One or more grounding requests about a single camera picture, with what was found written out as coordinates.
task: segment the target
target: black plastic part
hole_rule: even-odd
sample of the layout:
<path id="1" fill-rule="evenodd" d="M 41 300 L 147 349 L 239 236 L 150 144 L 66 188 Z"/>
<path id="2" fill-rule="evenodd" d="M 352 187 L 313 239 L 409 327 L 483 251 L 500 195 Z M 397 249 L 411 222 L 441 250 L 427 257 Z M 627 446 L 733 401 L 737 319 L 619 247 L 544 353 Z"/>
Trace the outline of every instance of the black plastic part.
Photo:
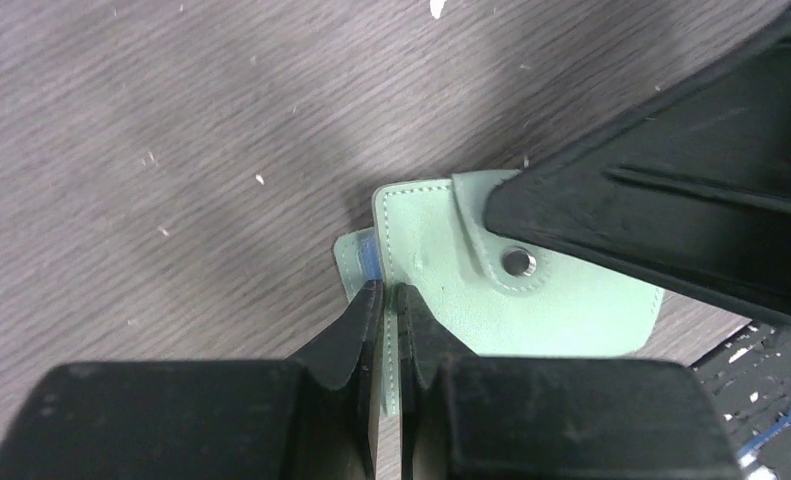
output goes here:
<path id="1" fill-rule="evenodd" d="M 412 480 L 417 428 L 437 368 L 445 359 L 475 353 L 436 320 L 416 287 L 401 284 L 394 291 L 401 377 L 401 478 Z"/>
<path id="2" fill-rule="evenodd" d="M 791 7 L 722 60 L 500 185 L 484 222 L 791 327 Z"/>
<path id="3" fill-rule="evenodd" d="M 675 364 L 449 359 L 423 410 L 417 480 L 742 478 L 706 394 Z"/>
<path id="4" fill-rule="evenodd" d="M 83 363 L 48 373 L 0 480 L 372 479 L 383 287 L 287 360 Z"/>
<path id="5" fill-rule="evenodd" d="M 791 331 L 753 322 L 693 370 L 734 446 L 756 445 L 759 461 L 779 480 L 791 480 Z"/>

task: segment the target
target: white debris speck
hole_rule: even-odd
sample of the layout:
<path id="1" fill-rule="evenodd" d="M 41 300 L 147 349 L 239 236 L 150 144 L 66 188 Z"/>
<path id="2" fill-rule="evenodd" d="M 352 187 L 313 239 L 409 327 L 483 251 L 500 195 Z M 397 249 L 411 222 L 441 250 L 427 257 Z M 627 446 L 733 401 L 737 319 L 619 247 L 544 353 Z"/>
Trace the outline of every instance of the white debris speck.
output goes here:
<path id="1" fill-rule="evenodd" d="M 778 475 L 765 465 L 760 465 L 757 470 L 745 476 L 745 480 L 778 480 Z"/>
<path id="2" fill-rule="evenodd" d="M 755 457 L 754 454 L 746 453 L 739 459 L 740 467 L 745 468 L 754 463 L 755 460 L 757 460 L 757 457 Z"/>
<path id="3" fill-rule="evenodd" d="M 445 6 L 445 0 L 430 0 L 430 14 L 433 15 L 433 18 L 439 20 L 443 6 Z"/>
<path id="4" fill-rule="evenodd" d="M 728 363 L 734 363 L 734 362 L 736 362 L 737 360 L 739 360 L 739 359 L 740 359 L 740 357 L 742 357 L 742 356 L 743 356 L 743 355 L 745 355 L 746 353 L 748 353 L 748 348 L 745 348 L 745 347 L 743 347 L 743 348 L 740 348 L 739 350 L 737 350 L 737 352 L 736 352 L 736 353 L 734 353 L 733 355 L 731 355 L 731 358 L 729 358 L 729 359 L 728 359 Z"/>

